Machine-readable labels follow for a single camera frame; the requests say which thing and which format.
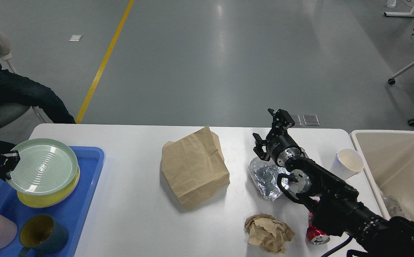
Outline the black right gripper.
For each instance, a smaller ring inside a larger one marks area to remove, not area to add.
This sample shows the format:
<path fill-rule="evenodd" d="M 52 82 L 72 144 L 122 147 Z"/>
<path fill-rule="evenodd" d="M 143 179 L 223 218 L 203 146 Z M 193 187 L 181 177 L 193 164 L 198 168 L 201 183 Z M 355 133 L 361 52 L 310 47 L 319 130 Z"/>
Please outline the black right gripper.
<path fill-rule="evenodd" d="M 258 133 L 253 133 L 254 153 L 262 161 L 272 160 L 277 166 L 285 167 L 286 161 L 290 158 L 302 156 L 301 148 L 287 133 L 287 130 L 295 125 L 295 121 L 286 110 L 268 109 L 268 112 L 273 117 L 269 133 L 282 135 L 262 139 Z"/>

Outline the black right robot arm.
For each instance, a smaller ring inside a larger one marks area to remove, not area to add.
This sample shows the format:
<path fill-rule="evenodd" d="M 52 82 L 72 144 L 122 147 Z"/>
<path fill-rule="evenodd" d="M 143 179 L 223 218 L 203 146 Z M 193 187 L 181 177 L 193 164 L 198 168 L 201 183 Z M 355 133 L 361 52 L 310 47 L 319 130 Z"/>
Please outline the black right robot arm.
<path fill-rule="evenodd" d="M 396 216 L 388 221 L 357 201 L 359 192 L 315 161 L 288 134 L 295 122 L 282 109 L 268 109 L 271 130 L 265 139 L 253 133 L 254 152 L 263 161 L 272 160 L 286 173 L 276 184 L 292 202 L 304 205 L 312 213 L 312 224 L 328 235 L 349 238 L 324 256 L 329 256 L 356 240 L 363 251 L 347 251 L 357 257 L 414 257 L 414 221 Z"/>

